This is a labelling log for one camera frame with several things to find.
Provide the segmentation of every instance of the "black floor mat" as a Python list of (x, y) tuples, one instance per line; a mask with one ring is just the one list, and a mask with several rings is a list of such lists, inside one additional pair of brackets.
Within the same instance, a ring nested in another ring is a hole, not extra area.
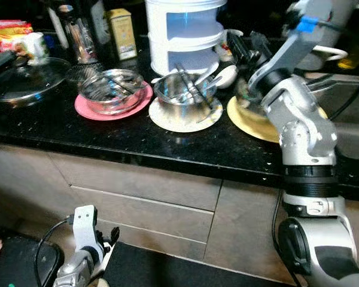
[[(0, 287), (36, 287), (34, 256), (38, 240), (6, 228), (0, 228)], [(51, 287), (64, 256), (60, 247), (45, 242), (38, 257), (43, 287)]]
[(290, 287), (118, 242), (104, 279), (110, 287)]

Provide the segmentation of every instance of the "stainless steel bowl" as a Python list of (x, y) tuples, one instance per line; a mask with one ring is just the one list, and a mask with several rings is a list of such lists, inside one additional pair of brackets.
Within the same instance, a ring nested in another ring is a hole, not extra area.
[(142, 76), (131, 70), (112, 69), (85, 80), (80, 93), (99, 114), (115, 115), (135, 108), (146, 95)]
[[(195, 82), (199, 74), (189, 74), (189, 77)], [(205, 87), (212, 80), (211, 77), (208, 77), (197, 85), (198, 90), (210, 102), (217, 88), (212, 87), (205, 90)], [(210, 105), (203, 97), (193, 97), (189, 93), (179, 73), (167, 75), (156, 82), (154, 93), (159, 99), (162, 110), (165, 111), (165, 117), (174, 118), (178, 123), (199, 123), (211, 113)]]

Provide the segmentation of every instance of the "white stacked food container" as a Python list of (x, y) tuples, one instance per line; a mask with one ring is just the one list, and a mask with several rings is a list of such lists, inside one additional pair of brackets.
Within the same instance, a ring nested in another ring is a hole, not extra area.
[(227, 0), (145, 0), (151, 67), (160, 75), (181, 63), (190, 73), (203, 73), (218, 55), (223, 27), (216, 21), (218, 7)]

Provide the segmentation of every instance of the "pink saucer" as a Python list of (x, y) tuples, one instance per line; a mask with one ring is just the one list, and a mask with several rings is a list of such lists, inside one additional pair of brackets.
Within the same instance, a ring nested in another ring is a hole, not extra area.
[(76, 101), (74, 102), (74, 108), (76, 111), (82, 115), (85, 118), (88, 118), (90, 120), (95, 121), (114, 121), (114, 120), (120, 120), (122, 118), (126, 118), (130, 115), (134, 115), (135, 113), (139, 112), (143, 108), (146, 107), (146, 105), (150, 102), (150, 99), (153, 95), (152, 88), (148, 85), (148, 83), (144, 82), (147, 86), (145, 89), (147, 89), (145, 99), (142, 99), (141, 102), (136, 106), (134, 109), (131, 109), (129, 112), (124, 112), (119, 115), (102, 115), (98, 114), (97, 112), (93, 112), (86, 104), (87, 100), (82, 97), (82, 95), (78, 95), (76, 98)]

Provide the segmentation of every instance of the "yellow box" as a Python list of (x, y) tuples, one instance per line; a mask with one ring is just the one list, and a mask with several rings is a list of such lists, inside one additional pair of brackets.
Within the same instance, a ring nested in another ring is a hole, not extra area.
[(131, 13), (125, 9), (114, 9), (108, 12), (115, 46), (120, 60), (137, 56), (134, 40)]

